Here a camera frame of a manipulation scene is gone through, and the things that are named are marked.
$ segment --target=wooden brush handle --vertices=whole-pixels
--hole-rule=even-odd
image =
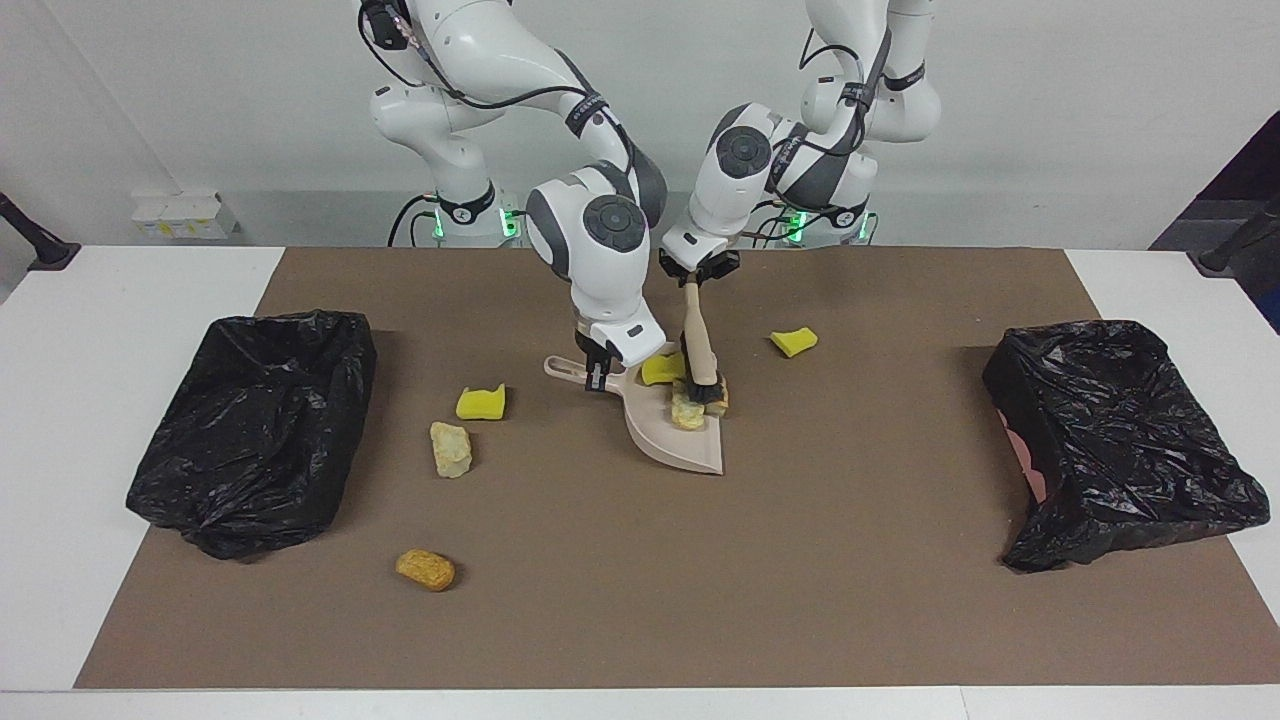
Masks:
[[[690,279],[685,284],[685,352],[689,354],[690,380],[694,384],[713,386],[719,382],[719,361],[712,352],[712,337],[703,319],[701,296],[698,283]]]

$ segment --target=gray joint cap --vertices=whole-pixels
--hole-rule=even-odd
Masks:
[[[771,155],[769,138],[763,132],[744,126],[724,131],[716,143],[721,169],[733,179],[764,172],[769,167]]]
[[[644,213],[621,195],[605,195],[588,204],[582,211],[588,234],[605,247],[631,252],[644,245]]]

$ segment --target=white wall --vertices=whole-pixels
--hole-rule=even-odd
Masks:
[[[876,147],[881,242],[1146,247],[1280,105],[1275,0],[938,5],[943,124]],[[797,113],[801,0],[515,6],[675,191],[728,108]],[[388,78],[348,0],[8,0],[0,81],[0,186],[84,242],[133,241],[128,192],[165,184],[220,190],[253,242],[379,242],[429,187],[366,117]],[[584,163],[531,110],[475,136],[518,192]]]

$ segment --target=white table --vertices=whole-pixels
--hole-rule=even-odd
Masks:
[[[146,532],[124,493],[210,322],[251,314],[278,249],[86,247],[0,305],[0,717],[1274,720],[1280,685],[758,691],[72,692]],[[1280,498],[1280,338],[1179,254],[1069,252],[1102,316],[1170,346]],[[1280,523],[1231,538],[1280,618]]]

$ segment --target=black pole base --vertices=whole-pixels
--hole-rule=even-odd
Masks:
[[[36,258],[36,261],[27,269],[31,272],[56,272],[65,269],[67,265],[72,264],[72,259],[76,258],[76,254],[79,252],[81,245],[78,242],[64,242],[61,243],[61,249],[67,251],[61,258],[49,263]]]

